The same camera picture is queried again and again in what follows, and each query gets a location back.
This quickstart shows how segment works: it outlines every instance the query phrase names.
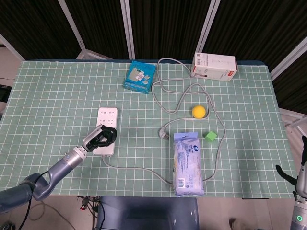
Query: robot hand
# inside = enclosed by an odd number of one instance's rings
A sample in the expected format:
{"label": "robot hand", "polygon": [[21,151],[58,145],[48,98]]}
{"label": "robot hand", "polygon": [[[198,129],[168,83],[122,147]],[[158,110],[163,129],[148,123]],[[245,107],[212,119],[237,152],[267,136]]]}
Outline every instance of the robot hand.
{"label": "robot hand", "polygon": [[287,175],[279,165],[276,165],[278,174],[295,186],[293,191],[295,205],[290,230],[307,230],[307,138],[302,136],[302,140],[304,143],[302,166],[297,179]]}
{"label": "robot hand", "polygon": [[1,191],[0,214],[25,204],[32,196],[37,201],[48,197],[58,182],[83,162],[87,153],[98,147],[109,146],[115,141],[116,136],[116,129],[104,125],[97,126],[83,139],[81,146],[71,149],[48,170],[49,182],[41,177],[41,174],[34,173],[25,178],[18,186]]}

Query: grid pattern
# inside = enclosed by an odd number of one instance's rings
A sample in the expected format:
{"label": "grid pattern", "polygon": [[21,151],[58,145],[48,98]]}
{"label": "grid pattern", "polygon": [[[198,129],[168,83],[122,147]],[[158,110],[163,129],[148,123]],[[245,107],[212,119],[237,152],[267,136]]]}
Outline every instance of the grid pattern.
{"label": "grid pattern", "polygon": [[[191,116],[204,95],[187,95],[175,115],[163,112],[151,94],[122,87],[130,63],[23,62],[0,126],[0,189],[17,185],[27,175],[44,172],[65,152],[82,143],[95,127],[99,107],[118,109],[115,153],[107,159],[115,166],[145,167],[164,178],[173,178],[173,141],[158,137],[170,119]],[[178,64],[162,64],[161,76],[181,78]],[[239,66],[230,82],[190,79],[167,87],[183,92],[199,82],[212,96],[227,127],[219,169],[204,183],[208,197],[290,197],[294,187],[285,182],[275,165],[296,175],[288,140],[266,66]],[[174,109],[180,94],[161,92],[164,106]],[[213,173],[214,159],[223,128],[210,114],[208,120],[173,123],[175,132],[209,131],[218,141],[201,139],[202,176]],[[148,172],[106,167],[99,156],[88,154],[55,188],[60,195],[174,196],[173,188]]]}

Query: product box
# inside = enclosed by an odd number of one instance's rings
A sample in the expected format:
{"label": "product box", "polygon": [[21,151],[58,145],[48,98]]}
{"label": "product box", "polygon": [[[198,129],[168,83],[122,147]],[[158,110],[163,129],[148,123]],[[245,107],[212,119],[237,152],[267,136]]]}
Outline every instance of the product box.
{"label": "product box", "polygon": [[234,56],[195,53],[191,77],[230,81],[237,72]]}
{"label": "product box", "polygon": [[148,94],[154,79],[155,66],[133,61],[123,84],[125,89]]}

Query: teal box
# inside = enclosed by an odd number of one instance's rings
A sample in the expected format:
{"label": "teal box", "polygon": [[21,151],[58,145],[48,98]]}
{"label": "teal box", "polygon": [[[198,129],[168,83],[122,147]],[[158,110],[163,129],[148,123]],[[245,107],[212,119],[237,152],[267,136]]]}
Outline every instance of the teal box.
{"label": "teal box", "polygon": [[126,75],[124,88],[148,94],[154,79],[155,66],[133,61]]}

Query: electrical outlet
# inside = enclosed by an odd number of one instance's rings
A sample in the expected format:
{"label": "electrical outlet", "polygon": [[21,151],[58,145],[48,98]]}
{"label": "electrical outlet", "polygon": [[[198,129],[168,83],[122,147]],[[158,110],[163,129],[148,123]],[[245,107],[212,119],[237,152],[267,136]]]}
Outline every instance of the electrical outlet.
{"label": "electrical outlet", "polygon": [[[116,128],[117,123],[117,108],[99,108],[96,125],[105,125]],[[102,156],[112,156],[114,154],[114,144],[106,147],[98,147],[93,153]]]}

